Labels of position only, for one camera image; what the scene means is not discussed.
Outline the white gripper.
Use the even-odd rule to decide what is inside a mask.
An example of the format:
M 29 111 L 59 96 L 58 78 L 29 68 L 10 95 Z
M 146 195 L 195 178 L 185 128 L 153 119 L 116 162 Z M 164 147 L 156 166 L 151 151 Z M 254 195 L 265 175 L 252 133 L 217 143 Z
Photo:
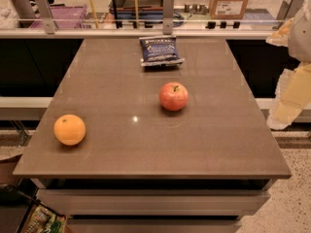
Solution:
M 286 20 L 265 42 L 289 47 L 289 55 L 301 63 L 281 74 L 271 103 L 267 125 L 283 130 L 311 103 L 311 0 L 304 0 L 294 18 Z

